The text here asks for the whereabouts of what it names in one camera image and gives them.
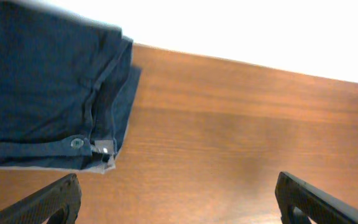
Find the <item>navy blue shorts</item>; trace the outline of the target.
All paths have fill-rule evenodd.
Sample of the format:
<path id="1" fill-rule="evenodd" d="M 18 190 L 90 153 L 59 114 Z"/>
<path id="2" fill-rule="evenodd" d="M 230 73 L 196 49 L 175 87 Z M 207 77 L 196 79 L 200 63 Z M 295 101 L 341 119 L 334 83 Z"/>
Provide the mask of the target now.
<path id="1" fill-rule="evenodd" d="M 132 45 L 118 27 L 0 1 L 0 121 L 128 127 Z"/>

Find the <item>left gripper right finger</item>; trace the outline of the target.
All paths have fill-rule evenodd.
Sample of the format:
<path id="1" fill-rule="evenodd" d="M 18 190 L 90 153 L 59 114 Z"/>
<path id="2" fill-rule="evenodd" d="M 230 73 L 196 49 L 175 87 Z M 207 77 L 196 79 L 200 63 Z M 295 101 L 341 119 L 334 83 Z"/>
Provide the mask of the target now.
<path id="1" fill-rule="evenodd" d="M 275 196 L 284 224 L 358 224 L 358 209 L 289 172 L 279 173 Z"/>

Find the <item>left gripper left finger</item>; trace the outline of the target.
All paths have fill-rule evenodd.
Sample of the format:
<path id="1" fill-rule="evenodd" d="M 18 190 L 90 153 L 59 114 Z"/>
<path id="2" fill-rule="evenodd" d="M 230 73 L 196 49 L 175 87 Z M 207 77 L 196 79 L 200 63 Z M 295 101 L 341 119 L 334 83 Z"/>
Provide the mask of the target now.
<path id="1" fill-rule="evenodd" d="M 81 207 L 76 174 L 68 174 L 0 211 L 0 224 L 74 224 Z"/>

